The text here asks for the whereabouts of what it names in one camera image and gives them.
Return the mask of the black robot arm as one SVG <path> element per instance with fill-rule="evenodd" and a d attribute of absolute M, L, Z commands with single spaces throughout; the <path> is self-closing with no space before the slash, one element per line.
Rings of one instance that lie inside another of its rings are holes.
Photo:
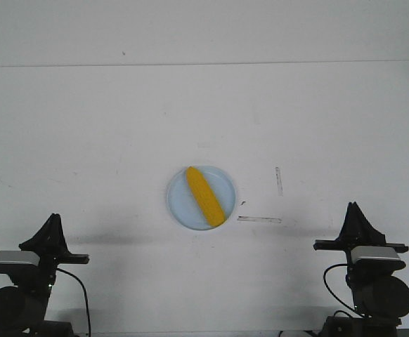
<path fill-rule="evenodd" d="M 316 240 L 316 251 L 342 251 L 345 263 L 327 267 L 323 284 L 331 296 L 345 307 L 325 320 L 317 336 L 397 336 L 401 318 L 409 314 L 409 287 L 394 276 L 406 267 L 400 254 L 409 247 L 389 243 L 384 234 L 367 220 L 356 202 L 348 203 L 339 236 L 333 240 Z M 345 282 L 351 291 L 353 304 L 346 304 L 330 288 L 329 271 L 346 268 Z"/>
<path fill-rule="evenodd" d="M 0 288 L 0 336 L 76 336 L 71 322 L 45 319 L 48 302 L 60 272 L 82 288 L 86 310 L 86 335 L 91 316 L 87 290 L 80 278 L 60 265 L 86 265 L 89 255 L 71 253 L 65 241 L 61 216 L 51 214 L 37 233 L 18 250 L 0 250 L 0 275 L 10 286 Z"/>

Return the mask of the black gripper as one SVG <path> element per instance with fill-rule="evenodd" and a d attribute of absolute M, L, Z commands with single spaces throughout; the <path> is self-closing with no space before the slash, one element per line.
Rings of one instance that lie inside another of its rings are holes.
<path fill-rule="evenodd" d="M 360 243 L 350 242 L 356 238 Z M 376 230 L 364 216 L 361 208 L 356 202 L 349 202 L 342 228 L 335 240 L 315 240 L 313 248 L 316 251 L 351 251 L 357 246 L 387 247 L 394 251 L 409 251 L 409 246 L 405 244 L 387 243 L 385 235 Z"/>
<path fill-rule="evenodd" d="M 88 254 L 73 254 L 68 250 L 62 220 L 57 213 L 52 213 L 37 233 L 19 244 L 18 247 L 21 251 L 31 251 L 40 256 L 39 268 L 48 283 L 56 281 L 56 270 L 59 265 L 86 265 L 89 263 Z M 59 256 L 49 254 L 56 249 Z"/>

